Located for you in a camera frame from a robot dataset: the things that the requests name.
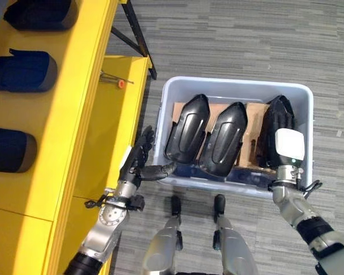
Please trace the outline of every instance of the black metal frame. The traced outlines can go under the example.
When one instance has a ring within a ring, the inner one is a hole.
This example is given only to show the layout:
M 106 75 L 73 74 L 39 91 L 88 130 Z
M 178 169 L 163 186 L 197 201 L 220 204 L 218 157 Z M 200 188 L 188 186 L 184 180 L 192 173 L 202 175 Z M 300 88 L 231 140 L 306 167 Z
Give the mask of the black metal frame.
M 127 36 L 125 36 L 122 32 L 120 32 L 115 27 L 112 27 L 111 33 L 113 33 L 115 36 L 120 38 L 122 41 L 124 41 L 127 45 L 132 47 L 134 50 L 136 50 L 142 56 L 144 56 L 144 57 L 149 56 L 150 62 L 152 65 L 152 67 L 149 69 L 149 72 L 151 74 L 151 77 L 155 80 L 155 79 L 157 79 L 157 71 L 155 70 L 153 60 L 151 59 L 151 55 L 149 53 L 147 44 L 145 42 L 142 30 L 141 30 L 139 22 L 138 22 L 138 19 L 136 18 L 134 8 L 132 7 L 131 0 L 128 0 L 126 4 L 122 4 L 122 8 L 124 9 L 125 15 L 127 17 L 127 20 L 129 22 L 130 26 L 131 26 L 132 32 L 134 33 L 137 44 L 134 41 L 132 41 L 131 39 L 129 39 Z

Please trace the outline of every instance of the cardboard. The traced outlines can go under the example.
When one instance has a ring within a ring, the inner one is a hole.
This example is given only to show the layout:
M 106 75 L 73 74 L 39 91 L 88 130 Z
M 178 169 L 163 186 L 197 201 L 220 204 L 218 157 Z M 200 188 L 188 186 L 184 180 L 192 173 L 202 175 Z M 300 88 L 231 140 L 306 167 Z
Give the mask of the cardboard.
M 247 103 L 246 105 L 248 123 L 243 136 L 243 145 L 239 158 L 240 167 L 262 169 L 258 166 L 256 160 L 256 149 L 257 139 L 263 126 L 263 118 L 268 108 L 269 105 L 264 103 Z

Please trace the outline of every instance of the plastic storage bin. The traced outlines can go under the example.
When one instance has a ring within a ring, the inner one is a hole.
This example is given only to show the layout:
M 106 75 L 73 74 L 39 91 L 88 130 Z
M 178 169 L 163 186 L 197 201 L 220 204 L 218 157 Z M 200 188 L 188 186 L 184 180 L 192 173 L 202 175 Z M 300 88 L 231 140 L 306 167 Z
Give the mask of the plastic storage bin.
M 164 156 L 164 150 L 172 127 L 174 103 L 187 102 L 199 93 L 205 94 L 209 98 L 210 103 L 217 104 L 230 104 L 235 101 L 266 103 L 278 95 L 285 95 L 292 104 L 298 122 L 296 130 L 304 134 L 306 155 L 302 163 L 302 168 L 304 169 L 302 185 L 306 187 L 311 184 L 314 103 L 311 90 L 301 84 L 183 76 L 171 78 L 163 87 L 153 164 L 163 165 L 170 162 Z M 271 198 L 272 195 L 269 191 L 259 187 L 262 185 L 262 182 L 268 180 L 267 174 L 255 171 L 246 176 L 245 179 L 249 182 L 229 181 L 227 178 L 215 181 L 171 175 L 158 182 L 175 186 L 231 191 L 254 197 Z

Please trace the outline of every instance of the yellow shelving unit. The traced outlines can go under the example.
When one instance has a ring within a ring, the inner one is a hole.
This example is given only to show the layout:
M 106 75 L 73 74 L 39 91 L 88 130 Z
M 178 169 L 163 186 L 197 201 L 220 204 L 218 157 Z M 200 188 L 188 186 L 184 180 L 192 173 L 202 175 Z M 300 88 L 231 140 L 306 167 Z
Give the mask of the yellow shelving unit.
M 83 202 L 115 187 L 135 139 L 151 61 L 104 57 L 119 1 L 76 2 L 78 19 L 66 32 L 19 32 L 0 23 L 0 56 L 9 48 L 43 50 L 58 66 L 50 91 L 0 91 L 0 128 L 30 133 L 38 144 L 29 171 L 0 172 L 0 275 L 64 271 L 97 217 Z M 101 68 L 134 84 L 99 82 Z

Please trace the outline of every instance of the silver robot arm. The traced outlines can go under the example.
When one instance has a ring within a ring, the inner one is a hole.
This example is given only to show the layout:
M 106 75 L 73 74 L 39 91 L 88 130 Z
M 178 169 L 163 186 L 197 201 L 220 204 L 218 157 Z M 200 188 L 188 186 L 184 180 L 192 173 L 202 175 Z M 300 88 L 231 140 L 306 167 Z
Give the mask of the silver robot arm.
M 64 274 L 97 275 L 111 256 L 117 241 L 129 220 L 129 211 L 144 208 L 144 199 L 135 195 L 143 180 L 158 180 L 170 175 L 176 165 L 144 166 L 154 141 L 151 126 L 147 127 L 131 149 L 120 170 L 116 190 L 106 188 L 97 202 L 88 201 L 87 208 L 100 207 L 98 219 L 88 232 L 78 252 Z
M 306 200 L 320 183 L 314 182 L 306 189 L 300 187 L 299 166 L 304 157 L 303 136 L 294 130 L 278 131 L 275 142 L 280 144 L 276 146 L 276 151 L 281 162 L 276 171 L 277 180 L 271 185 L 273 201 L 282 217 L 298 231 L 318 260 L 318 274 L 344 275 L 344 236 L 335 231 Z M 286 143 L 289 136 L 292 137 L 291 142 Z

